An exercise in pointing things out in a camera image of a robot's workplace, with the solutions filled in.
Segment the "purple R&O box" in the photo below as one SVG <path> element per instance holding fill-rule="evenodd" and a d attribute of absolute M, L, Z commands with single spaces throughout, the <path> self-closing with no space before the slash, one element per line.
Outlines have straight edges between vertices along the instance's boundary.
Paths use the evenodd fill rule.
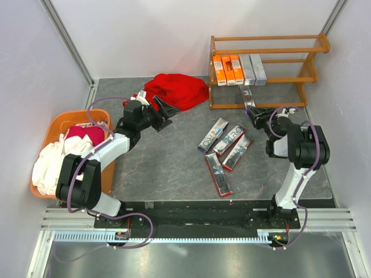
<path fill-rule="evenodd" d="M 250 110 L 256 106 L 252 90 L 248 85 L 239 85 L 239 89 L 242 95 L 242 101 L 245 107 L 245 114 L 248 114 Z"/>
<path fill-rule="evenodd" d="M 203 153 L 207 153 L 216 142 L 216 140 L 220 138 L 228 124 L 228 121 L 223 118 L 219 118 L 213 125 L 213 127 L 208 131 L 207 135 L 199 143 L 198 149 Z"/>

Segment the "silver toothpaste box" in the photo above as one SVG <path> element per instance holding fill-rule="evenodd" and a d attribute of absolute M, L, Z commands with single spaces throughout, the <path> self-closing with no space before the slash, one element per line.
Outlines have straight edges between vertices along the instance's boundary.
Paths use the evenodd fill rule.
<path fill-rule="evenodd" d="M 242 71 L 243 71 L 243 75 L 244 75 L 244 85 L 245 86 L 250 86 L 250 85 L 254 85 L 255 81 L 256 81 L 256 77 L 255 77 L 255 74 L 254 74 L 254 70 L 253 70 L 253 67 L 252 67 L 252 63 L 251 63 L 251 60 L 250 60 L 250 55 L 249 54 L 240 54 L 239 55 L 239 60 L 240 60 L 240 63 L 241 63 L 241 67 L 242 67 Z"/>
<path fill-rule="evenodd" d="M 265 74 L 263 62 L 259 54 L 251 54 L 250 61 L 252 63 L 252 68 L 255 75 L 255 86 L 265 85 L 267 82 L 267 77 Z"/>

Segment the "orange toothpaste box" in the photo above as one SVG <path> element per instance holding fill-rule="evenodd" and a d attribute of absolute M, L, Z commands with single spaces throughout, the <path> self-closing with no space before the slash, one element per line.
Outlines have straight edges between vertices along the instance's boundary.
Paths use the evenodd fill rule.
<path fill-rule="evenodd" d="M 227 84 L 227 80 L 220 55 L 213 56 L 213 66 L 216 74 L 217 84 L 219 86 L 225 86 Z"/>
<path fill-rule="evenodd" d="M 230 55 L 232 70 L 234 73 L 234 79 L 236 85 L 242 85 L 244 83 L 243 70 L 240 64 L 238 55 Z"/>

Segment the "orange toothpaste box windowed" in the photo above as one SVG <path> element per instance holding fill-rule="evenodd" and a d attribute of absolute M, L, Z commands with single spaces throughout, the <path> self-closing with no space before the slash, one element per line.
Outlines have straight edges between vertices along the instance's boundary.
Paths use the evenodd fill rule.
<path fill-rule="evenodd" d="M 235 76 L 234 76 L 234 71 L 233 71 L 230 56 L 222 56 L 221 60 L 223 64 L 227 86 L 235 85 Z"/>

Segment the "orange toothpaste box top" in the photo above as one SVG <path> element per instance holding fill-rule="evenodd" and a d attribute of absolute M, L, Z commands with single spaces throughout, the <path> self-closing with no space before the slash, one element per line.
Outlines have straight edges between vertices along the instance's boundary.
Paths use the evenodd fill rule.
<path fill-rule="evenodd" d="M 243 70 L 240 64 L 238 55 L 230 55 L 232 70 L 234 73 L 234 79 L 236 85 L 242 85 L 244 83 Z"/>

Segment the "red R&O box bottom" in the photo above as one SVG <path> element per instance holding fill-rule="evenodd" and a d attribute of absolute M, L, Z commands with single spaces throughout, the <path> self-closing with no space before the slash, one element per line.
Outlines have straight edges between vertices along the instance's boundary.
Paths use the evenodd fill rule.
<path fill-rule="evenodd" d="M 224 169 L 219 162 L 217 155 L 213 152 L 205 156 L 205 161 L 210 175 L 220 197 L 226 197 L 233 193 L 225 175 Z"/>

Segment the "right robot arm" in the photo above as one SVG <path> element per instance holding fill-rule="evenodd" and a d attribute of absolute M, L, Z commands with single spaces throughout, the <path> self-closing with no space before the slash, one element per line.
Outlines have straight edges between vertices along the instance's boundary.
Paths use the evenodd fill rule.
<path fill-rule="evenodd" d="M 310 178 L 329 161 L 330 148 L 322 128 L 308 120 L 301 124 L 290 120 L 298 110 L 295 106 L 247 109 L 252 125 L 268 135 L 266 154 L 290 162 L 285 180 L 268 208 L 247 212 L 251 229 L 300 228 L 299 198 Z"/>

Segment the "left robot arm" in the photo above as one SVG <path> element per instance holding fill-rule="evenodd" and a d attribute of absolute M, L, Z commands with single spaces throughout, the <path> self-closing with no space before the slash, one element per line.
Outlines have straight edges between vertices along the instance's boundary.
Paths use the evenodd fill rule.
<path fill-rule="evenodd" d="M 143 213 L 127 213 L 125 203 L 102 191 L 101 173 L 119 156 L 129 152 L 149 127 L 161 131 L 180 113 L 154 96 L 149 102 L 138 94 L 129 99 L 114 130 L 107 139 L 81 155 L 66 155 L 60 170 L 56 198 L 66 203 L 69 213 L 86 210 L 103 217 L 115 228 L 123 227 L 127 218 L 145 218 Z"/>

